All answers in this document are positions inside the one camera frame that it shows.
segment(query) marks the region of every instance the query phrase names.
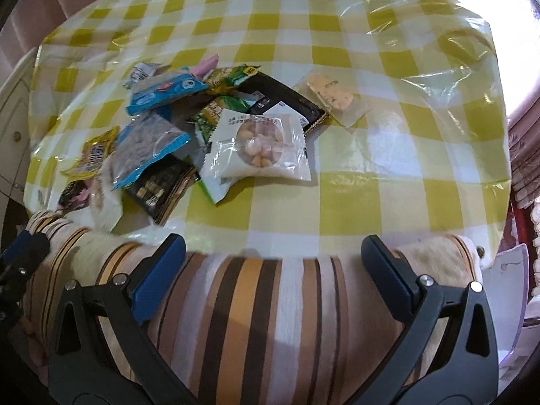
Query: blue gripper pad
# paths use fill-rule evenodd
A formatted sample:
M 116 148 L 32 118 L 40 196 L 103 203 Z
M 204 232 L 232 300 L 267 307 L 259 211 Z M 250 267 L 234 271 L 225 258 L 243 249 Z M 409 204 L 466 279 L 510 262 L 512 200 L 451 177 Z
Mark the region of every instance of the blue gripper pad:
M 2 254 L 2 261 L 5 265 L 12 264 L 18 258 L 24 247 L 30 242 L 32 235 L 28 230 L 24 230 L 18 235 L 9 247 Z
M 184 263 L 186 257 L 184 238 L 175 236 L 169 245 L 166 246 L 166 243 L 167 241 L 156 251 L 155 255 L 159 254 L 159 257 L 155 265 L 133 292 L 131 312 L 139 324 L 150 320 L 156 313 L 173 278 Z

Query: round table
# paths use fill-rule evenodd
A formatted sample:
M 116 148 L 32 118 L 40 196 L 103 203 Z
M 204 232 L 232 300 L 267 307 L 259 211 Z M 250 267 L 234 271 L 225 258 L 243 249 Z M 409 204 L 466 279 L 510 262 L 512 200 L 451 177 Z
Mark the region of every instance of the round table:
M 356 254 L 371 233 L 392 245 L 453 232 L 493 259 L 510 190 L 502 90 L 487 23 L 455 0 L 98 0 L 41 45 L 26 206 L 56 208 L 83 143 L 128 122 L 134 63 L 214 53 L 287 85 L 315 67 L 369 112 L 308 136 L 309 183 L 247 178 L 217 206 L 195 184 L 165 227 L 126 199 L 115 233 L 285 258 Z

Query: striped cloth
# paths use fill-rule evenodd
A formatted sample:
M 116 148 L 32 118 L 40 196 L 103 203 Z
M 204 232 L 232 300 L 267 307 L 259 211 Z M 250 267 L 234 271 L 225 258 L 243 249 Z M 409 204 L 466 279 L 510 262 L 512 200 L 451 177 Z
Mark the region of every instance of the striped cloth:
M 103 284 L 130 273 L 154 247 L 94 233 L 41 212 L 28 225 L 51 253 L 23 300 L 36 338 L 48 342 L 66 280 Z M 447 236 L 399 248 L 417 274 L 441 284 L 482 280 L 470 240 Z M 439 321 L 411 380 L 429 366 L 444 330 Z M 135 380 L 101 319 L 121 373 Z M 165 362 L 207 405 L 339 404 L 371 374 L 402 330 L 359 257 L 267 260 L 187 253 L 148 335 Z
M 504 104 L 488 24 L 455 0 L 98 0 L 40 47 L 26 206 L 56 208 L 59 172 L 83 143 L 128 122 L 121 82 L 134 63 L 214 53 L 287 85 L 315 68 L 355 88 L 369 112 L 309 136 L 309 184 L 244 179 L 218 206 L 197 184 L 165 228 L 141 228 L 142 210 L 126 204 L 118 233 L 301 258 L 354 254 L 372 233 L 450 231 L 491 264 L 510 191 Z

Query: tablecloth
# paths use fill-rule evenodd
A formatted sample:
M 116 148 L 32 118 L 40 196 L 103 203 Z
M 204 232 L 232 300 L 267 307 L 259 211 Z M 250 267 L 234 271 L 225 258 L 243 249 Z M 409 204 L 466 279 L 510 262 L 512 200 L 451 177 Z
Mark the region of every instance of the tablecloth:
M 371 233 L 392 244 L 448 231 L 491 263 L 510 190 L 504 104 L 489 26 L 455 0 L 98 0 L 39 49 L 26 206 L 55 208 L 83 143 L 128 122 L 134 63 L 214 53 L 288 85 L 312 68 L 336 75 L 369 112 L 308 136 L 310 183 L 243 179 L 217 206 L 195 184 L 164 228 L 125 199 L 117 233 L 306 257 L 357 253 Z

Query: plastic table cover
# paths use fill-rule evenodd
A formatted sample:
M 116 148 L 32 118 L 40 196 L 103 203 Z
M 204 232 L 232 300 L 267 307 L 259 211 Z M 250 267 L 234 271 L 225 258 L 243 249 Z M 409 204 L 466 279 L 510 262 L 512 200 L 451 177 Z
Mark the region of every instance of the plastic table cover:
M 128 122 L 134 63 L 214 53 L 287 85 L 314 67 L 339 76 L 369 112 L 308 136 L 311 183 L 247 178 L 217 206 L 195 184 L 163 228 L 125 200 L 116 233 L 287 258 L 354 254 L 371 233 L 453 232 L 490 264 L 510 191 L 504 103 L 489 26 L 455 0 L 98 0 L 39 49 L 26 206 L 56 208 L 84 142 Z

